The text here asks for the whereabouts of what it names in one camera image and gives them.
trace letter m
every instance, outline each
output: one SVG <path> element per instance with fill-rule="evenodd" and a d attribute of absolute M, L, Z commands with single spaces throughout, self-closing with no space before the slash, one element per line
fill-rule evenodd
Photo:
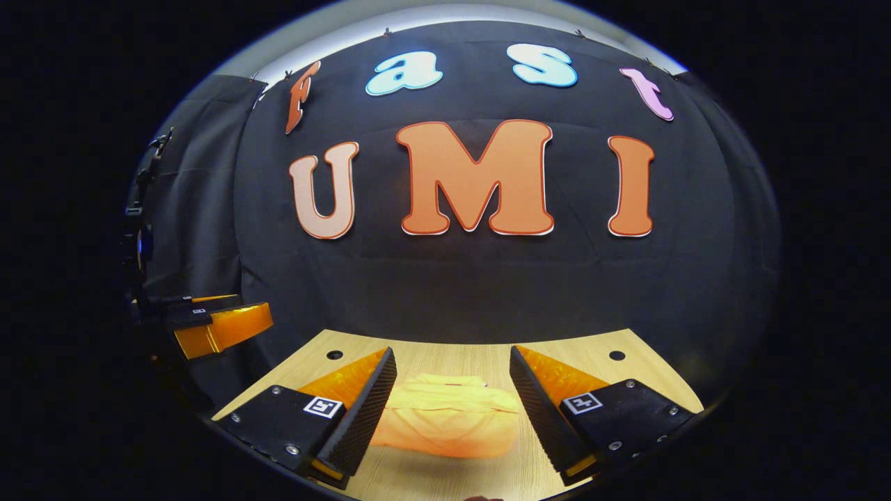
<path fill-rule="evenodd" d="M 548 234 L 554 218 L 544 199 L 544 146 L 551 128 L 532 120 L 498 126 L 479 160 L 442 122 L 403 128 L 396 140 L 408 148 L 412 209 L 402 220 L 408 234 L 442 234 L 449 218 L 439 211 L 439 190 L 465 231 L 477 229 L 495 188 L 498 210 L 489 227 L 498 234 Z"/>

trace orange letter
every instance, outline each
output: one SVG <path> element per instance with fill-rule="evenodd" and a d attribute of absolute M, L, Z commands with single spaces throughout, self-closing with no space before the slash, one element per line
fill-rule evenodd
<path fill-rule="evenodd" d="M 303 118 L 303 110 L 300 109 L 300 104 L 305 103 L 307 97 L 309 97 L 309 85 L 313 83 L 313 80 L 310 77 L 317 73 L 321 67 L 321 61 L 314 62 L 307 72 L 304 73 L 302 77 L 298 78 L 297 81 L 294 82 L 294 86 L 290 88 L 288 124 L 284 126 L 285 135 L 290 134 L 290 131 L 294 130 L 294 127 L 296 127 L 297 124 L 300 123 L 300 119 Z"/>
<path fill-rule="evenodd" d="M 607 143 L 618 156 L 618 207 L 609 219 L 615 236 L 645 236 L 653 229 L 647 211 L 650 198 L 650 160 L 653 149 L 643 141 L 612 136 Z"/>
<path fill-rule="evenodd" d="M 325 161 L 331 164 L 334 183 L 334 212 L 328 217 L 315 209 L 313 171 L 318 159 L 315 156 L 303 157 L 290 164 L 288 172 L 294 180 L 297 219 L 303 229 L 315 238 L 340 238 L 353 225 L 356 213 L 353 206 L 353 157 L 358 152 L 359 143 L 354 142 L 332 146 L 325 152 Z"/>
<path fill-rule="evenodd" d="M 408 234 L 442 234 L 449 219 L 439 211 L 438 190 L 448 199 L 465 231 L 477 229 L 500 186 L 498 210 L 489 227 L 498 234 L 547 234 L 554 218 L 544 204 L 544 146 L 551 128 L 532 120 L 498 126 L 479 161 L 474 161 L 451 127 L 422 122 L 403 128 L 396 140 L 408 148 L 412 211 L 402 220 Z"/>

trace letter s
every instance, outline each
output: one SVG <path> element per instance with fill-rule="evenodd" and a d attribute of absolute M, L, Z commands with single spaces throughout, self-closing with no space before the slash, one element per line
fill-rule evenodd
<path fill-rule="evenodd" d="M 514 44 L 507 48 L 507 55 L 519 64 L 513 72 L 528 84 L 568 87 L 578 81 L 572 62 L 565 53 L 553 47 L 532 44 Z"/>

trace pink letter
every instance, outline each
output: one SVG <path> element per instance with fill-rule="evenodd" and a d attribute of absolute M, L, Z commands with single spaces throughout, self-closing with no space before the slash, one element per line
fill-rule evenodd
<path fill-rule="evenodd" d="M 656 93 L 660 91 L 656 84 L 647 80 L 647 78 L 643 76 L 643 73 L 640 73 L 640 71 L 635 70 L 634 68 L 622 68 L 619 72 L 626 77 L 629 77 L 631 81 L 634 82 L 634 86 L 637 87 L 637 92 L 640 93 L 643 101 L 650 107 L 653 113 L 656 113 L 657 117 L 666 122 L 670 122 L 674 119 L 674 114 L 672 114 L 671 110 L 659 102 L 659 96 L 657 96 Z"/>

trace folded cloth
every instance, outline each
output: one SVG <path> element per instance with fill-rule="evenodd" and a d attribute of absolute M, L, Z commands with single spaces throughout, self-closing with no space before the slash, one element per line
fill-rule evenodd
<path fill-rule="evenodd" d="M 393 387 L 373 446 L 450 457 L 496 457 L 517 436 L 519 401 L 478 376 L 421 374 Z"/>

